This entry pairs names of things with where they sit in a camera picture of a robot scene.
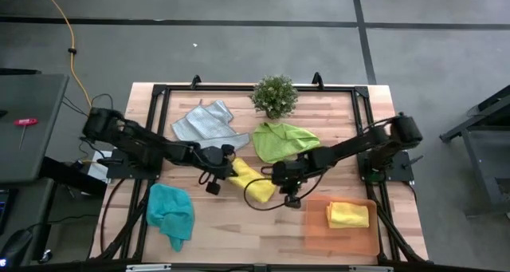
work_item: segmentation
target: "wooden tabletop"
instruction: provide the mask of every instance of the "wooden tabletop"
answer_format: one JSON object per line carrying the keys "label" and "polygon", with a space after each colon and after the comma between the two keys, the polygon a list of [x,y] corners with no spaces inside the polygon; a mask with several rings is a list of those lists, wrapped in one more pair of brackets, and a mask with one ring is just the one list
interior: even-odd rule
{"label": "wooden tabletop", "polygon": [[[134,83],[131,89],[125,117],[141,125],[146,123],[153,83]],[[368,86],[374,119],[395,114],[390,89],[386,85]],[[249,92],[203,92],[174,91],[170,96],[164,136],[176,140],[171,124],[184,117],[200,100],[208,105],[216,100],[225,102],[233,113],[229,123],[237,133],[253,132],[261,122],[269,121],[263,112],[255,112]],[[156,130],[161,108],[159,100],[153,131]],[[347,93],[300,93],[296,111],[282,120],[306,128],[319,137],[321,144],[331,146],[356,136],[351,97]],[[237,151],[250,167],[259,170],[265,165],[255,153],[253,143]],[[168,237],[161,235],[157,227],[147,228],[143,253],[144,262],[195,262],[195,263],[269,263],[269,264],[375,264],[375,257],[337,254],[304,248],[304,209],[282,207],[274,211],[255,211],[249,208],[242,190],[228,181],[220,181],[219,195],[211,195],[205,186],[198,184],[200,171],[196,168],[175,166],[167,161],[159,179],[160,183],[186,190],[194,204],[195,224],[190,241],[184,242],[181,252],[171,249]],[[131,190],[134,181],[125,181],[113,196],[104,224],[104,240],[108,245],[126,221]],[[108,185],[103,209],[115,183]],[[313,181],[303,187],[306,191]],[[414,196],[402,183],[387,183],[390,205],[395,226],[418,255],[427,258],[422,227]],[[365,199],[365,187],[359,180],[355,157],[338,162],[323,177],[316,189],[317,194],[336,195]],[[270,207],[283,201],[283,195],[275,193],[271,201],[262,205]],[[390,257],[387,233],[382,228],[382,242]],[[100,253],[97,226],[91,257]],[[138,235],[138,224],[131,237],[132,254]]]}

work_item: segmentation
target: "concrete floor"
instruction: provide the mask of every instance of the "concrete floor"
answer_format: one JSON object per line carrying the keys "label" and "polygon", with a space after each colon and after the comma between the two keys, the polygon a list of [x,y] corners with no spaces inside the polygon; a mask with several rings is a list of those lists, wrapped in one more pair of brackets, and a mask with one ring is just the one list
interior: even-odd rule
{"label": "concrete floor", "polygon": [[[355,22],[353,0],[57,0],[70,17]],[[367,22],[510,23],[510,0],[361,0]],[[0,0],[0,14],[58,17],[49,0]],[[76,72],[91,96],[110,93],[124,110],[134,81],[251,82],[285,73],[309,82],[367,84],[356,28],[246,26],[74,26]],[[418,210],[430,259],[494,270],[510,268],[510,221],[504,215],[467,220],[481,202],[464,145],[440,133],[508,85],[509,30],[368,30],[377,83],[389,85],[397,111],[414,117],[425,137],[411,154]],[[0,24],[0,67],[69,74],[69,32],[63,25]],[[75,83],[66,93],[85,108]],[[84,118],[63,108],[48,155],[81,156]],[[86,212],[98,201],[80,202]],[[69,207],[56,207],[66,211]],[[94,221],[62,225],[55,262],[85,258]]]}

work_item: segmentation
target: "yellow cloth in tray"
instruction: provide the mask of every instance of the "yellow cloth in tray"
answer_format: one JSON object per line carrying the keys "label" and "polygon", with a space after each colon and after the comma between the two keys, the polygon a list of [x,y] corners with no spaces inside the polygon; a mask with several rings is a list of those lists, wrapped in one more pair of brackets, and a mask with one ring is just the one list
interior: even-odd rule
{"label": "yellow cloth in tray", "polygon": [[331,202],[326,208],[329,228],[366,228],[368,208],[352,203]]}
{"label": "yellow cloth in tray", "polygon": [[[248,164],[246,164],[246,162],[239,157],[236,157],[236,159],[233,160],[232,166],[233,170],[237,173],[238,176],[229,177],[228,179],[231,183],[236,184],[242,189],[245,189],[246,184],[248,184],[250,181],[263,178],[260,173],[249,167]],[[266,203],[271,198],[276,189],[276,186],[271,183],[270,179],[268,179],[251,183],[247,192],[253,198],[255,198],[256,201],[260,203]]]}

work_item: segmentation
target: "teal cloth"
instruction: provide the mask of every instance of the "teal cloth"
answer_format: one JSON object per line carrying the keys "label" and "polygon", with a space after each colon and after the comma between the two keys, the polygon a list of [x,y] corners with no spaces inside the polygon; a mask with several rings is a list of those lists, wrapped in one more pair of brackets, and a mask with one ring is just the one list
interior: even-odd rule
{"label": "teal cloth", "polygon": [[170,239],[175,251],[182,249],[184,240],[191,239],[194,210],[190,196],[182,189],[154,184],[149,195],[147,222],[159,227],[159,233]]}
{"label": "teal cloth", "polygon": [[270,164],[320,146],[313,133],[290,124],[259,124],[252,138],[258,157]]}

